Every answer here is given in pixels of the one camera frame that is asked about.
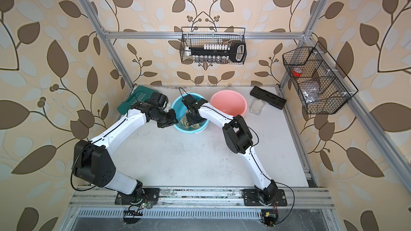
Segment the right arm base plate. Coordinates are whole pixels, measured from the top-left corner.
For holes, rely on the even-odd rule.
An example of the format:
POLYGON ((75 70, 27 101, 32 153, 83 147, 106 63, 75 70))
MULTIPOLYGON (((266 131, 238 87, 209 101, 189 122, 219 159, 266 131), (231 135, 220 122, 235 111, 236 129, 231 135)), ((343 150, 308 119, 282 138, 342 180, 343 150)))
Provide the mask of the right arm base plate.
POLYGON ((277 189, 273 194, 267 194, 257 188, 243 189, 241 196, 245 206, 287 206, 287 199, 283 189, 277 189))

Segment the pink plastic bucket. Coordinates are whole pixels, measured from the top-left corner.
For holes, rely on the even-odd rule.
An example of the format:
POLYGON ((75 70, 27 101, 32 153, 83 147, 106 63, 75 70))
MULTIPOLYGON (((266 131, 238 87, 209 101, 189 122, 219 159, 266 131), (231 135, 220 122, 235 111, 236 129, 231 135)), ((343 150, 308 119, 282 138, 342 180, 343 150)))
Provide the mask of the pink plastic bucket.
POLYGON ((226 114, 232 116, 241 115, 243 118, 246 118, 248 103, 239 92, 232 90, 219 91, 211 97, 210 104, 226 114))

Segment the blue plastic bucket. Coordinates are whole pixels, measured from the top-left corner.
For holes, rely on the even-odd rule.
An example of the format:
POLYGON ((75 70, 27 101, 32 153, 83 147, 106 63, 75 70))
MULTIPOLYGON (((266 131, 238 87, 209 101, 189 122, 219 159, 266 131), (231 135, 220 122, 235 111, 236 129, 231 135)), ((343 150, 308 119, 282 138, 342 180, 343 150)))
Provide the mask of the blue plastic bucket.
POLYGON ((204 123, 200 124, 200 125, 201 125, 201 128, 199 128, 199 129, 197 129, 197 130, 189 131, 189 130, 183 128, 182 123, 181 123, 181 119, 182 119, 182 118, 187 119, 187 118, 186 118, 186 113, 187 113, 188 111, 187 111, 187 108, 184 106, 184 104, 183 104, 183 102, 182 102, 182 99, 183 99, 183 96, 179 96, 179 97, 173 102, 173 104, 172 104, 172 106, 171 106, 171 109, 175 111, 175 113, 176 113, 176 118, 177 118, 177 120, 178 120, 178 123, 177 123, 177 124, 174 124, 174 127, 175 127, 178 131, 180 131, 180 132, 182 132, 182 133, 186 133, 186 134, 197 134, 197 133, 200 133, 200 132, 202 132, 203 130, 205 130, 205 129, 207 128, 208 124, 209 124, 209 121, 208 121, 208 120, 206 120, 204 123))

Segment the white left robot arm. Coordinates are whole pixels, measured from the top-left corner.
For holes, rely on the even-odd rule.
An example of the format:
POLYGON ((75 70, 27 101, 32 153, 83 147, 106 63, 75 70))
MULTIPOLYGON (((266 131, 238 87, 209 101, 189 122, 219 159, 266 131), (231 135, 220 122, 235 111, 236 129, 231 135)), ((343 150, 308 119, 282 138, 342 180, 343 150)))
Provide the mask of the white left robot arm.
POLYGON ((114 190, 130 204, 145 201, 142 182, 117 170, 111 156, 134 131, 151 120, 158 128, 177 124, 176 113, 172 109, 167 111, 167 104, 167 96, 154 92, 148 100, 130 106, 123 117, 100 135, 77 142, 71 176, 114 190))

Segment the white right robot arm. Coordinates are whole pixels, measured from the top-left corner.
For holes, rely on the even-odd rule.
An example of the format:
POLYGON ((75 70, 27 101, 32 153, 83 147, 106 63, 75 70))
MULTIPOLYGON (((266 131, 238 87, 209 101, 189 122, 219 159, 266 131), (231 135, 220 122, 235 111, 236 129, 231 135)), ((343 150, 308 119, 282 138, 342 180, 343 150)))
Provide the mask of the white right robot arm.
POLYGON ((272 205, 278 187, 262 166, 255 152, 253 130, 241 115, 232 116, 214 108, 206 99, 195 99, 193 94, 182 94, 182 103, 187 109, 186 118, 190 125, 206 120, 222 129, 225 143, 245 161, 252 174, 257 197, 261 204, 272 205))

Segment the beige cleaning cloth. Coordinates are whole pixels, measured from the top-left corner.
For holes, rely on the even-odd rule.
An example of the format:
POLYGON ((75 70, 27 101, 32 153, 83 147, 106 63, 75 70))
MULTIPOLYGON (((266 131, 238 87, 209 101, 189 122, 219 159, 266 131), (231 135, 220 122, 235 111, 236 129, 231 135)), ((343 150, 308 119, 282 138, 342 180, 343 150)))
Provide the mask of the beige cleaning cloth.
POLYGON ((187 129, 187 130, 189 130, 189 131, 197 130, 197 129, 201 128, 201 125, 200 125, 200 124, 192 124, 192 125, 190 125, 190 124, 188 123, 188 120, 187 120, 187 119, 184 119, 184 118, 181 119, 181 123, 182 123, 183 128, 184 128, 184 129, 187 129))

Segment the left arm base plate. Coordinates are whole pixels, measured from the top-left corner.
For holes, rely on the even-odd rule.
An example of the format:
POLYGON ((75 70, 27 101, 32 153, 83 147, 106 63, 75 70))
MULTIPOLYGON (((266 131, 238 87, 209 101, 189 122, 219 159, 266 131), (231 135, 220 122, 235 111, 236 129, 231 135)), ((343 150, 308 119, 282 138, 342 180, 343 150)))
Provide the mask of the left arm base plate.
POLYGON ((158 202, 160 191, 159 188, 139 187, 130 195, 118 192, 115 205, 138 205, 142 203, 155 205, 158 202))

